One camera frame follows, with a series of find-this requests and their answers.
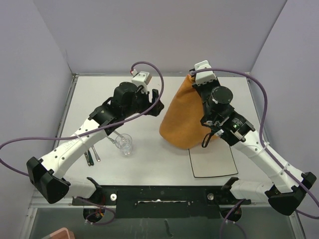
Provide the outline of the orange cloth placemat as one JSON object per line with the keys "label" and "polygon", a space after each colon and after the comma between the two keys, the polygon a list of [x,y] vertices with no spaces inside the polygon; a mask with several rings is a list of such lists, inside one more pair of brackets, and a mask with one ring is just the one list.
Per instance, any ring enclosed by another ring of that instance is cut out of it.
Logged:
{"label": "orange cloth placemat", "polygon": [[201,125],[202,101],[192,87],[194,78],[187,75],[173,97],[160,124],[159,133],[171,145],[190,149],[202,143],[210,129]]}

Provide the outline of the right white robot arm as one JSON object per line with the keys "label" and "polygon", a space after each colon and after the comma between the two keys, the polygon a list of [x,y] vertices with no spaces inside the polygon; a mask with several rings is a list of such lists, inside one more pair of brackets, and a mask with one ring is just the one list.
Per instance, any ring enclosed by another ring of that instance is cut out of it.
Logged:
{"label": "right white robot arm", "polygon": [[231,178],[223,186],[222,199],[229,204],[241,199],[267,202],[282,215],[291,215],[309,194],[316,176],[295,168],[262,141],[255,127],[231,106],[231,90],[220,85],[218,80],[193,83],[192,87],[202,101],[200,123],[210,129],[201,146],[206,148],[216,136],[246,155],[271,180],[270,183],[255,183]]}

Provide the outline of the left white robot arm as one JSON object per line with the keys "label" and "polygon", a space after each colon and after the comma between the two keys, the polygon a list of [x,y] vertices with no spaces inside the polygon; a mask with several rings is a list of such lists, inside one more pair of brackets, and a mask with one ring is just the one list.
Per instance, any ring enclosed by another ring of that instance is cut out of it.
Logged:
{"label": "left white robot arm", "polygon": [[83,197],[89,204],[101,200],[99,185],[92,179],[79,184],[70,183],[64,176],[68,169],[90,147],[108,137],[121,127],[128,118],[142,115],[157,117],[164,105],[160,101],[163,91],[148,92],[141,83],[122,82],[114,94],[96,107],[83,124],[71,136],[71,140],[60,144],[50,153],[26,163],[32,185],[48,203],[54,204],[67,195]]}

